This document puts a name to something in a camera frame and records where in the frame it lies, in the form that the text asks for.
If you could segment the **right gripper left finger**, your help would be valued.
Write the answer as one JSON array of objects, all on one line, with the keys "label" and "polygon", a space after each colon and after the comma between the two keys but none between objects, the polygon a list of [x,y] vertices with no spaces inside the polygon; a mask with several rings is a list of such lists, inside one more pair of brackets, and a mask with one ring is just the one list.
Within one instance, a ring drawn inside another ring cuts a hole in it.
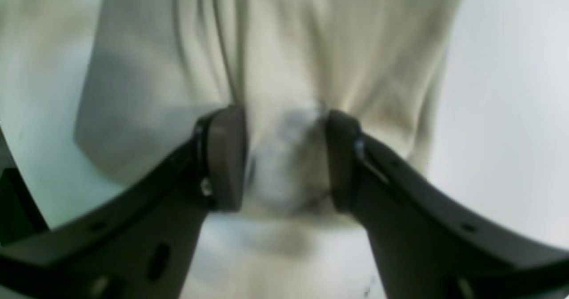
[{"label": "right gripper left finger", "polygon": [[31,299],[178,299],[202,225],[242,205],[247,134],[235,105],[116,198],[1,250],[1,285]]}]

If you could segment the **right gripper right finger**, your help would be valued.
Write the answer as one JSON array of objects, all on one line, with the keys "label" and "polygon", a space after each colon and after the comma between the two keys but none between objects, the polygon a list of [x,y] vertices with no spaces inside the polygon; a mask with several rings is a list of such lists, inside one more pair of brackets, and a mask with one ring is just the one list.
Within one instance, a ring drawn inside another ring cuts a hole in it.
[{"label": "right gripper right finger", "polygon": [[452,200],[347,113],[325,137],[333,204],[366,230],[388,299],[568,297],[567,250]]}]

